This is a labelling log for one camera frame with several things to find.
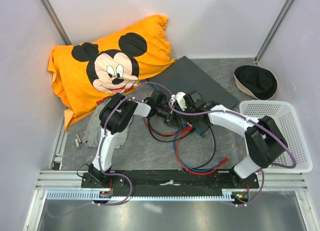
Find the dark grey network switch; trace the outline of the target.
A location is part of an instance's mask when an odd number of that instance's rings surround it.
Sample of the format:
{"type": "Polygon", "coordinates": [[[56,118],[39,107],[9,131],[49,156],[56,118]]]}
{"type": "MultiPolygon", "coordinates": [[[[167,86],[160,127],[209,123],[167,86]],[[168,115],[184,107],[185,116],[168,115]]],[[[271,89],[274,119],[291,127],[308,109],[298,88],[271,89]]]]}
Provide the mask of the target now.
{"type": "Polygon", "coordinates": [[[169,93],[163,87],[173,94],[197,91],[206,102],[214,101],[231,110],[239,103],[236,97],[186,56],[177,59],[163,72],[149,78],[148,81],[153,82],[153,87],[165,92],[167,96],[169,93]]]}

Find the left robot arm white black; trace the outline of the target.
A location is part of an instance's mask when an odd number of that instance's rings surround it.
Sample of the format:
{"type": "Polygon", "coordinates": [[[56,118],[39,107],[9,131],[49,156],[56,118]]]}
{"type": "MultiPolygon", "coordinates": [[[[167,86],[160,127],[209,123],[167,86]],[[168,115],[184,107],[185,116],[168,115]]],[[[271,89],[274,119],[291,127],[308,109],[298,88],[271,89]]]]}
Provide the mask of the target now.
{"type": "Polygon", "coordinates": [[[154,90],[150,97],[135,100],[123,94],[115,94],[99,114],[101,136],[96,156],[88,166],[92,182],[99,188],[110,182],[108,172],[112,166],[112,156],[120,135],[128,131],[133,116],[151,118],[155,115],[170,121],[171,109],[165,103],[167,96],[163,91],[154,90]]]}

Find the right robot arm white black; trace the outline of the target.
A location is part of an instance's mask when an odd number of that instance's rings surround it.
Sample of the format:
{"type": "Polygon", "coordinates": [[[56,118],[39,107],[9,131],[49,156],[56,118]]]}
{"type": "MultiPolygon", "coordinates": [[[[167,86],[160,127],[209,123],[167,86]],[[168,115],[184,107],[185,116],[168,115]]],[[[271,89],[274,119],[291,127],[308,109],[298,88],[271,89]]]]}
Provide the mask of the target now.
{"type": "Polygon", "coordinates": [[[206,102],[197,91],[178,92],[178,107],[194,125],[200,121],[205,127],[221,126],[244,138],[247,155],[239,161],[229,175],[235,188],[242,187],[252,173],[266,169],[287,152],[288,144],[275,121],[265,115],[255,118],[232,111],[222,104],[206,102]]]}

